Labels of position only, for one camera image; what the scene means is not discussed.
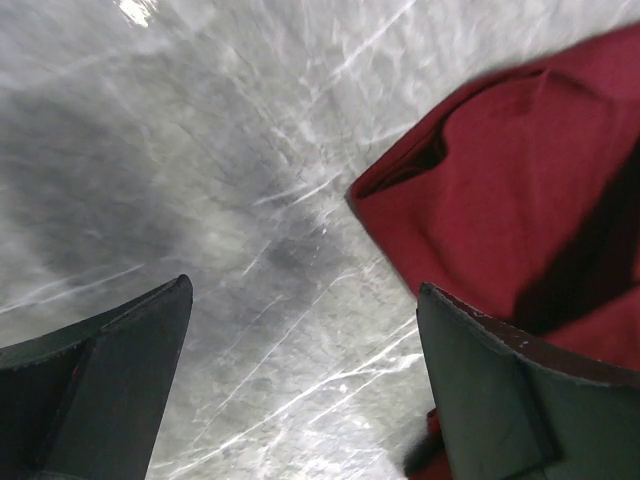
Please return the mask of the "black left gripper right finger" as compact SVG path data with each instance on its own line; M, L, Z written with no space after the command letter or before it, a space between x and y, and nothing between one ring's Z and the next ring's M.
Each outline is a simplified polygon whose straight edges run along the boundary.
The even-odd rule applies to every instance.
M417 320L454 478L638 478L638 372L557 348L432 284Z

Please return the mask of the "dark maroon t shirt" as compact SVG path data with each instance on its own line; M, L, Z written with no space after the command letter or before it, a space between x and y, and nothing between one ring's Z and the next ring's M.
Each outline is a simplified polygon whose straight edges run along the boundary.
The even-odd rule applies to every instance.
M432 284L639 374L639 28L477 78L351 186L410 291ZM411 479L454 478L436 404Z

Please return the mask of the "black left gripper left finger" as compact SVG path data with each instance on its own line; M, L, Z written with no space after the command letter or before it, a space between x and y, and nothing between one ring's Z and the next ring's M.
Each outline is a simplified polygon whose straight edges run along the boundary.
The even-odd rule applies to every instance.
M144 478L192 305L192 283L180 275L2 348L2 478Z

